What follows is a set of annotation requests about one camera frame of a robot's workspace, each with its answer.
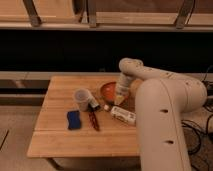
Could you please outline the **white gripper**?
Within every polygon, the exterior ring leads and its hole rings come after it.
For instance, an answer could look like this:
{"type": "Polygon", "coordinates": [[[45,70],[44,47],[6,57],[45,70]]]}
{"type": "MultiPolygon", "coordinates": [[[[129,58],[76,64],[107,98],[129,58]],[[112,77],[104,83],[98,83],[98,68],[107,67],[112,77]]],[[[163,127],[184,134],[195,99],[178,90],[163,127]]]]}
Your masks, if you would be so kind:
{"type": "Polygon", "coordinates": [[[115,87],[115,105],[120,105],[124,102],[125,97],[129,94],[131,83],[134,81],[132,76],[125,75],[123,73],[120,74],[115,87]]]}

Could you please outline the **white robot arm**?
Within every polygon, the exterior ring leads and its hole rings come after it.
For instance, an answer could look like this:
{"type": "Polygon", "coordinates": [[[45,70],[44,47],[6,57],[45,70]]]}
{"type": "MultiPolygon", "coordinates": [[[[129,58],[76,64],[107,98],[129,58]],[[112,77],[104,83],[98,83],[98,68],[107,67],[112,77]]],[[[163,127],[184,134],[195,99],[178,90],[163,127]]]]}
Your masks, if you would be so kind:
{"type": "Polygon", "coordinates": [[[115,102],[140,79],[135,95],[136,133],[142,171],[192,171],[181,115],[207,100],[202,81],[185,74],[146,67],[139,59],[123,58],[115,102]]]}

